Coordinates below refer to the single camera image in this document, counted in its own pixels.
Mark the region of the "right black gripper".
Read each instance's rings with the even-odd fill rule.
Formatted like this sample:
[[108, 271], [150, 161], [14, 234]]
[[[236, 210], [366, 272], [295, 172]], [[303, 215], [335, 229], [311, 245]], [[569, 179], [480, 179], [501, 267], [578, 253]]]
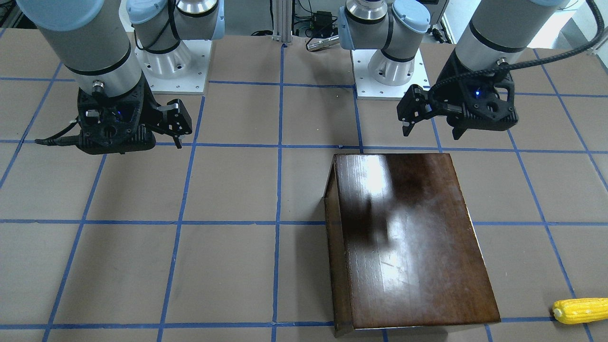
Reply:
[[150, 92], [145, 93], [143, 98], [141, 123], [155, 133], [172, 137], [177, 149], [183, 147], [182, 135], [193, 132], [191, 116], [182, 100], [173, 99], [161, 105]]

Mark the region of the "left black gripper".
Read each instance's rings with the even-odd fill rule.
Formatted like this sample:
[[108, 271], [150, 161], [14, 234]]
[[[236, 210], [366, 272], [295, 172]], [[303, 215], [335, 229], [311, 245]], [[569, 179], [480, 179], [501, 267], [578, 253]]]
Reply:
[[441, 87], [439, 82], [457, 76], [464, 72], [462, 63], [458, 60], [456, 52], [450, 54], [442, 71], [439, 73], [434, 91], [426, 91], [423, 87], [414, 84], [397, 105], [397, 116], [402, 122], [402, 134], [408, 137], [415, 125], [423, 120], [432, 119], [437, 115], [444, 115], [447, 123], [452, 126], [452, 136], [455, 141], [462, 138], [469, 130], [465, 124], [465, 95], [459, 81], [454, 81]]

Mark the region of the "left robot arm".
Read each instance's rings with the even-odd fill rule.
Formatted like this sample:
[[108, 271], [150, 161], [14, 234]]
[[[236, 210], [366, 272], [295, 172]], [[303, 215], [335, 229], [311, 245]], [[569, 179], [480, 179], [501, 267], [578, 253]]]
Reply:
[[[437, 115], [446, 117], [452, 136], [469, 129], [506, 131], [519, 121], [510, 71], [521, 53], [561, 5], [560, 0], [483, 0], [429, 90], [411, 85], [397, 106], [402, 133]], [[370, 69], [378, 82], [388, 67], [413, 65], [431, 15], [417, 0], [348, 0], [337, 28], [346, 50], [375, 51]]]

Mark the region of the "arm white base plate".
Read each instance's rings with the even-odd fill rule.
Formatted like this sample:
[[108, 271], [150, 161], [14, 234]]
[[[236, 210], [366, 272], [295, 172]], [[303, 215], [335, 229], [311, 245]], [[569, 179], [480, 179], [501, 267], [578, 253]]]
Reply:
[[212, 48], [211, 40], [185, 40], [167, 54], [152, 54], [139, 48], [134, 52], [156, 95], [203, 95]]
[[410, 61], [389, 60], [380, 50], [352, 50], [352, 72], [359, 99], [401, 100], [412, 85], [430, 88], [421, 50]]

